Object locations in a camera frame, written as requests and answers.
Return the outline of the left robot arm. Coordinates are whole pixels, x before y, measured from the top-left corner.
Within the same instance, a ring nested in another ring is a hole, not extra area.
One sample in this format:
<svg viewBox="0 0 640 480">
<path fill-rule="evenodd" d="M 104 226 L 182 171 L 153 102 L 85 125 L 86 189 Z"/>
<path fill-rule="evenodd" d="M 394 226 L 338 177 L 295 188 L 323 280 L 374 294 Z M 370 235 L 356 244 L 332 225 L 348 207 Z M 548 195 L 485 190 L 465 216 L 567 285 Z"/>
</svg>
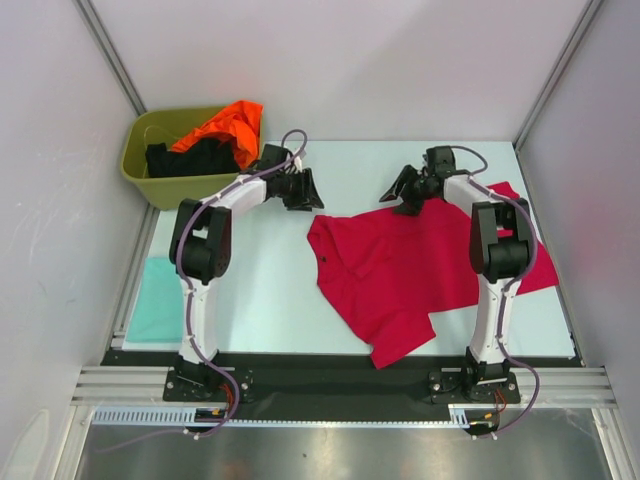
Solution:
<svg viewBox="0 0 640 480">
<path fill-rule="evenodd" d="M 305 146 L 291 151 L 268 144 L 228 186 L 177 210 L 169 260 L 180 278 L 184 327 L 179 353 L 167 376 L 168 401 L 210 401 L 231 377 L 214 364 L 219 352 L 213 303 L 232 257 L 233 220 L 271 198 L 289 211 L 322 209 L 312 170 L 302 166 Z"/>
</svg>

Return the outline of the folded teal t shirt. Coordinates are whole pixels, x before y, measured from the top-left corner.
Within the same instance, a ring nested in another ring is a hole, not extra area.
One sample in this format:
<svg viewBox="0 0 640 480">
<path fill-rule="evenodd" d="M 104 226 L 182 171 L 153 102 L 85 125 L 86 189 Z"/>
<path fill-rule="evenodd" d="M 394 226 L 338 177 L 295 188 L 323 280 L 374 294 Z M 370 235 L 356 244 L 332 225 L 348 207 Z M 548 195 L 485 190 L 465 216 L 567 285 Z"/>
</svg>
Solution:
<svg viewBox="0 0 640 480">
<path fill-rule="evenodd" d="M 133 346 L 174 345 L 184 324 L 181 281 L 166 257 L 145 260 L 125 341 Z"/>
</svg>

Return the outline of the orange t shirt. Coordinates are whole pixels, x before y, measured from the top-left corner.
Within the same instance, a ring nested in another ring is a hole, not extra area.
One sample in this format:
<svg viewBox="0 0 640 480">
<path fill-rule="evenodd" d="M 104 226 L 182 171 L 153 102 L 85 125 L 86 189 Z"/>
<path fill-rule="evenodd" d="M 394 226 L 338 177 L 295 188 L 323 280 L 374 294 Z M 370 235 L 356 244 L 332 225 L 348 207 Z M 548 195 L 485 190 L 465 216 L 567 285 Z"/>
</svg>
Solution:
<svg viewBox="0 0 640 480">
<path fill-rule="evenodd" d="M 248 100 L 229 104 L 193 128 L 170 148 L 185 153 L 200 140 L 213 138 L 229 144 L 236 164 L 244 169 L 259 158 L 264 106 Z"/>
</svg>

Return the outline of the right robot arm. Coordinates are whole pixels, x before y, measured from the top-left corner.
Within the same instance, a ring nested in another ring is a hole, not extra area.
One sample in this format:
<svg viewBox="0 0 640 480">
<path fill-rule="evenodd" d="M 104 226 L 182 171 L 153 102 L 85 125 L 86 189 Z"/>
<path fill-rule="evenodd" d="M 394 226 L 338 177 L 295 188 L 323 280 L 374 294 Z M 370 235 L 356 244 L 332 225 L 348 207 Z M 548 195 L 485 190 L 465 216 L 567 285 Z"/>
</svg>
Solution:
<svg viewBox="0 0 640 480">
<path fill-rule="evenodd" d="M 517 387 L 507 343 L 515 297 L 538 254 L 529 204 L 481 184 L 476 175 L 488 169 L 488 162 L 471 148 L 432 147 L 423 162 L 421 169 L 404 166 L 380 200 L 400 200 L 394 211 L 403 215 L 417 215 L 426 201 L 435 198 L 465 213 L 471 221 L 470 264 L 479 286 L 465 364 L 459 372 L 430 374 L 432 401 L 490 403 Z"/>
</svg>

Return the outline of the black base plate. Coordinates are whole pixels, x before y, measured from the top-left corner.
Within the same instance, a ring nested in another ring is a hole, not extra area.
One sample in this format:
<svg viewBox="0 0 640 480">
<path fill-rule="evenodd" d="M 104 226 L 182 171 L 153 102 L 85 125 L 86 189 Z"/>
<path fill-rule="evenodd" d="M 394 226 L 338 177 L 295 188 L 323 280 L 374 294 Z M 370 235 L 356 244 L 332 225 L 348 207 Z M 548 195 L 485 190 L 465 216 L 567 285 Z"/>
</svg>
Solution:
<svg viewBox="0 0 640 480">
<path fill-rule="evenodd" d="M 462 356 L 413 356 L 381 370 L 363 355 L 223 353 L 216 362 L 227 377 L 170 352 L 110 350 L 101 365 L 119 382 L 158 374 L 162 405 L 235 405 L 235 419 L 245 421 L 438 421 L 450 404 L 490 405 L 496 397 L 472 385 Z"/>
</svg>

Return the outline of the olive green plastic bin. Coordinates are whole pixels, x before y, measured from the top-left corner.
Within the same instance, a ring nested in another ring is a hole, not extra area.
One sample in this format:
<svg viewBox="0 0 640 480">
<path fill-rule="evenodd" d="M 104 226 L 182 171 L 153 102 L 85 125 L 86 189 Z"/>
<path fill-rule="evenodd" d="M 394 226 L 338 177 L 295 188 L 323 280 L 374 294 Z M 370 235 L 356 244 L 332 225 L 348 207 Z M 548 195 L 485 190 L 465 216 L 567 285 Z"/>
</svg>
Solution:
<svg viewBox="0 0 640 480">
<path fill-rule="evenodd" d="M 138 117 L 129 130 L 120 160 L 123 178 L 135 185 L 149 204 L 160 210 L 174 209 L 185 198 L 206 197 L 230 184 L 238 173 L 151 178 L 145 159 L 148 145 L 165 143 L 170 150 L 177 140 L 223 107 L 156 110 Z"/>
</svg>

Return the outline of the magenta red t shirt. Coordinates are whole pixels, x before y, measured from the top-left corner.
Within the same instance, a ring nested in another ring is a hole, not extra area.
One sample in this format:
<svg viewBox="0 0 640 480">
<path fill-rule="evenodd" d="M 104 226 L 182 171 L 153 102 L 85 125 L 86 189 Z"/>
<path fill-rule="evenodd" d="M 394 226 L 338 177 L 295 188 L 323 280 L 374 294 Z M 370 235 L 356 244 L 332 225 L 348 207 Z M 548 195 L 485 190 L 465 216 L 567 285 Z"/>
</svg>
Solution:
<svg viewBox="0 0 640 480">
<path fill-rule="evenodd" d="M 469 259 L 471 219 L 440 199 L 418 216 L 383 208 L 353 217 L 318 215 L 307 240 L 317 286 L 378 369 L 433 340 L 431 315 L 478 302 Z"/>
</svg>

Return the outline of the aluminium frame rail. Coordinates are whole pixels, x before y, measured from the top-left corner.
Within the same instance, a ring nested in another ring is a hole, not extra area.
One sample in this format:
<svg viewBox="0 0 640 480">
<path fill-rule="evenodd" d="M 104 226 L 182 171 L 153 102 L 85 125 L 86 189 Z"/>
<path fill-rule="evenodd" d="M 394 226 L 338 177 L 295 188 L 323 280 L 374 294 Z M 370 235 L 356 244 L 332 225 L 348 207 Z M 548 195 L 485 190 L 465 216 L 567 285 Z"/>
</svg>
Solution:
<svg viewBox="0 0 640 480">
<path fill-rule="evenodd" d="M 168 367 L 83 367 L 74 406 L 154 406 L 163 403 Z"/>
</svg>

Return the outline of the black t shirt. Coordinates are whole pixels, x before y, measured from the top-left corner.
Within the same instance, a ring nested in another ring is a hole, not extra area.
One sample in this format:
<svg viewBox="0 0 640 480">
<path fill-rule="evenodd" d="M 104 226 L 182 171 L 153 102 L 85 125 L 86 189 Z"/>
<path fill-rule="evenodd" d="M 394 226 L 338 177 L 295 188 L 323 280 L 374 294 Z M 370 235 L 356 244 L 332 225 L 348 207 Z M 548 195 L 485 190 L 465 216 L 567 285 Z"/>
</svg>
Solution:
<svg viewBox="0 0 640 480">
<path fill-rule="evenodd" d="M 151 178 L 235 174 L 240 167 L 229 142 L 204 138 L 186 152 L 167 149 L 165 143 L 148 145 L 145 152 Z"/>
</svg>

